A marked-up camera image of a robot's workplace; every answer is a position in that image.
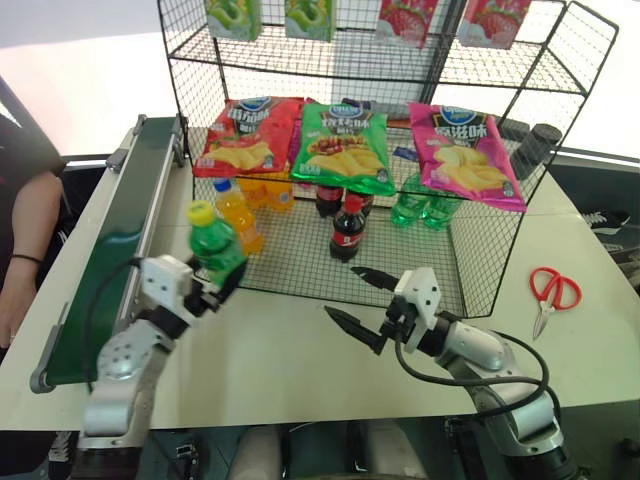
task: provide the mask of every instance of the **black shirt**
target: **black shirt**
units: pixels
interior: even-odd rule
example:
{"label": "black shirt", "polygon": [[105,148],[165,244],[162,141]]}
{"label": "black shirt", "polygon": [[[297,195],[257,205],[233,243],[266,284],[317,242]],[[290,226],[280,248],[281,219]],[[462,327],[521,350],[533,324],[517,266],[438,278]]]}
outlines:
{"label": "black shirt", "polygon": [[11,213],[16,196],[29,180],[50,170],[53,161],[24,129],[0,115],[0,289],[13,253]]}

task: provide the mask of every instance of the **black cable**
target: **black cable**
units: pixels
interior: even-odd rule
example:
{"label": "black cable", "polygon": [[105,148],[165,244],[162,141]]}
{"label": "black cable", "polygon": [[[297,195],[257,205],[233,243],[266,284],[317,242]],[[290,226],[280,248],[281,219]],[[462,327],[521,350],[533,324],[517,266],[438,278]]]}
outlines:
{"label": "black cable", "polygon": [[[476,380],[455,380],[451,378],[434,377],[432,375],[427,375],[413,369],[404,359],[404,356],[402,355],[402,333],[401,332],[396,333],[396,338],[395,338],[396,357],[398,359],[398,362],[400,363],[400,366],[404,369],[405,372],[407,372],[412,377],[417,378],[418,380],[421,380],[423,382],[435,383],[438,385],[446,385],[451,387],[485,387],[489,385],[496,385],[496,384],[502,384],[502,383],[530,383],[538,386],[529,395],[527,395],[526,397],[516,402],[513,402],[509,405],[504,405],[502,407],[497,407],[490,410],[485,410],[483,412],[478,412],[477,414],[474,415],[474,417],[476,419],[482,419],[482,418],[491,417],[495,415],[501,415],[503,413],[507,413],[512,410],[516,410],[520,407],[523,407],[525,405],[528,405],[529,403],[539,398],[545,391],[548,391],[550,389],[549,368],[546,362],[544,361],[544,359],[542,358],[542,356],[538,352],[536,352],[532,347],[524,343],[522,340],[501,332],[495,332],[495,333],[505,338],[506,340],[509,340],[511,342],[516,343],[517,345],[520,345],[522,348],[527,350],[531,355],[533,355],[534,358],[540,364],[540,369],[542,370],[542,379],[538,380],[530,377],[496,377],[496,378],[486,378],[486,379],[476,379]],[[558,418],[558,415],[560,414],[560,404],[558,402],[558,397],[556,396],[555,392],[550,393],[550,396],[554,403],[554,410],[556,410],[556,418]]]}
{"label": "black cable", "polygon": [[89,307],[87,308],[87,316],[83,324],[83,342],[82,342],[82,371],[84,375],[84,381],[87,384],[87,390],[89,393],[93,392],[93,385],[91,385],[91,359],[93,358],[91,351],[91,329],[93,328],[93,316],[95,314],[96,306],[100,297],[109,286],[109,284],[116,278],[124,269],[130,267],[140,267],[139,257],[132,257],[125,262],[119,263],[113,270],[102,280],[98,288],[94,292],[91,300],[89,301]]}

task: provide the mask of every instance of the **wire mesh shelf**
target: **wire mesh shelf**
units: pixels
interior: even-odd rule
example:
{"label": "wire mesh shelf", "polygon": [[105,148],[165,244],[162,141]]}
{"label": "wire mesh shelf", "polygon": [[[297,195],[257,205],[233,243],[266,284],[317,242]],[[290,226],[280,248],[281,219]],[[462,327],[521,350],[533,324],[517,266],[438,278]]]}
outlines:
{"label": "wire mesh shelf", "polygon": [[[218,59],[213,38],[203,26],[170,58],[307,77],[518,88],[542,49],[538,44],[516,42],[510,50],[489,51],[463,47],[454,40],[447,52],[438,49],[438,40],[439,35],[432,35],[427,46],[418,50],[378,42],[375,32],[339,31],[333,42],[325,43],[287,38],[283,27],[265,27],[255,42],[219,39]],[[429,78],[429,67],[445,61],[441,77]],[[582,93],[548,51],[526,88]]]}
{"label": "wire mesh shelf", "polygon": [[[440,0],[425,48],[380,43],[380,2],[338,3],[331,43],[287,38],[284,0],[262,2],[263,32],[255,42],[212,38],[204,0],[157,0],[167,61],[187,152],[197,158],[207,128],[225,100],[261,96],[342,98],[404,104],[455,105],[496,116],[525,201],[587,100],[616,39],[618,27],[578,2],[534,0],[509,50],[463,47],[456,38],[464,0]],[[549,124],[562,134],[555,148],[534,151],[539,161],[514,160],[530,130]],[[394,155],[414,149],[409,130],[389,128],[389,158],[396,188],[418,164]],[[443,290],[441,307],[462,317],[490,315],[523,215],[463,202],[448,230],[419,221],[399,229],[390,221],[397,196],[376,197],[358,255],[348,264],[329,256],[332,226],[315,212],[313,189],[294,185],[293,211],[257,213],[266,237],[251,257],[245,288],[365,305],[386,306],[388,292],[359,280],[349,268],[364,265],[399,275],[432,266]],[[455,196],[442,192],[439,195]],[[194,179],[194,197],[214,200],[210,179]]]}

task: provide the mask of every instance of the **person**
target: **person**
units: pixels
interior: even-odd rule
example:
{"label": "person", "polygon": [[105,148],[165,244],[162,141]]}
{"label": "person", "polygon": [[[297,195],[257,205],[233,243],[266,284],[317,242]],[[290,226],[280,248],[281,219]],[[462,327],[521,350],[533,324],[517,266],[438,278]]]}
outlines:
{"label": "person", "polygon": [[[61,162],[51,157],[0,115],[0,365],[57,253],[62,183],[51,169]],[[69,432],[0,432],[0,475],[33,471],[47,452],[66,458],[71,440]],[[50,462],[50,478],[67,478],[70,468],[56,463],[68,462]]]}

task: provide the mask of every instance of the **black shoe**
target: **black shoe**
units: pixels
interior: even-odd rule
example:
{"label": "black shoe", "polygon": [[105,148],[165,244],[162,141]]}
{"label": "black shoe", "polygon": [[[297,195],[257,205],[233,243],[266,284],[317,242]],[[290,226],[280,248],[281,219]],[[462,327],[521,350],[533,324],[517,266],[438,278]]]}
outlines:
{"label": "black shoe", "polygon": [[[629,215],[624,218],[624,212],[616,212],[617,215],[623,216],[624,223],[629,221]],[[608,210],[600,210],[597,212],[583,213],[582,218],[587,222],[594,233],[604,235],[615,235],[622,228],[622,221],[618,216]]]}
{"label": "black shoe", "polygon": [[67,480],[78,444],[78,432],[56,432],[56,438],[49,449],[49,479]]}

